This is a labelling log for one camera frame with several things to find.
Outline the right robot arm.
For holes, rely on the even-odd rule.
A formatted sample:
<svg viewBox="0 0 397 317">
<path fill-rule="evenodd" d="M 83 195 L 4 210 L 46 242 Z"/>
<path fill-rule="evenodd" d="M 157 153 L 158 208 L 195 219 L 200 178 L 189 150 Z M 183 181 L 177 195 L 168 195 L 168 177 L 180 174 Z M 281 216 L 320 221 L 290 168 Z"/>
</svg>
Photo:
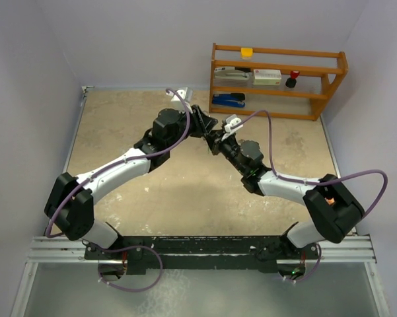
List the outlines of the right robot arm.
<svg viewBox="0 0 397 317">
<path fill-rule="evenodd" d="M 327 240 L 339 244 L 363 218 L 364 209 L 351 192 L 333 174 L 309 181 L 300 178 L 288 182 L 282 174 L 265 166 L 264 155 L 255 141 L 239 144 L 235 135 L 223 137 L 222 130 L 213 130 L 205 136 L 213 155 L 222 154 L 240 173 L 244 188 L 256 195 L 280 197 L 307 208 L 310 220 L 292 225 L 281 236 L 281 253 L 296 258 L 304 247 Z"/>
</svg>

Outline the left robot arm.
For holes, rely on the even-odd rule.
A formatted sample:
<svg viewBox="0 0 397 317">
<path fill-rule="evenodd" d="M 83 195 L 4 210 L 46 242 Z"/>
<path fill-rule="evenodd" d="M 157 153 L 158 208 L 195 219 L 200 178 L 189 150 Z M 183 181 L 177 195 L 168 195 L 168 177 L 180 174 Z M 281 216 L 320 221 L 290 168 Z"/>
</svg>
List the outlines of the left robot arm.
<svg viewBox="0 0 397 317">
<path fill-rule="evenodd" d="M 94 216 L 94 206 L 128 181 L 146 175 L 164 164 L 170 151 L 188 137 L 203 138 L 216 125 L 197 105 L 190 112 L 166 108 L 152 126 L 127 152 L 113 161 L 77 176 L 59 175 L 44 208 L 50 226 L 57 226 L 69 240 L 86 240 L 99 245 L 108 259 L 122 253 L 119 234 Z"/>
</svg>

